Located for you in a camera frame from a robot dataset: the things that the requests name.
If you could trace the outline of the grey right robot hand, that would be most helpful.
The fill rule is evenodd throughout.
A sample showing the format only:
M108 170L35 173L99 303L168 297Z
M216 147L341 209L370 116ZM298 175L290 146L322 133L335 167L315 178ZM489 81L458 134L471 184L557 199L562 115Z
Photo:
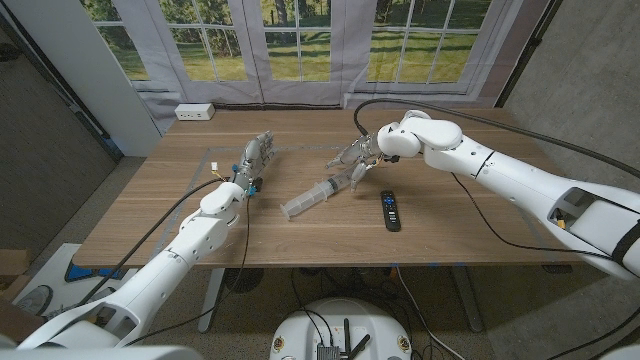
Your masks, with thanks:
M327 168L337 165L348 166L352 173L350 175L350 191L355 192L358 183L364 178L371 165L367 163L369 159L379 158L382 150L379 148L377 137L372 135L363 135L356 139L352 144L341 150L327 164Z

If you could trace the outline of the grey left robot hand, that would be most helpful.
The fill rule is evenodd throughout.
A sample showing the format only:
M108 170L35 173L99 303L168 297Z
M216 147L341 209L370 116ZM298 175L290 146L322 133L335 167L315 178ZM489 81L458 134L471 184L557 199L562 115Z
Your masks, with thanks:
M266 131L256 136L247 143L231 181L248 191L274 155L273 133Z

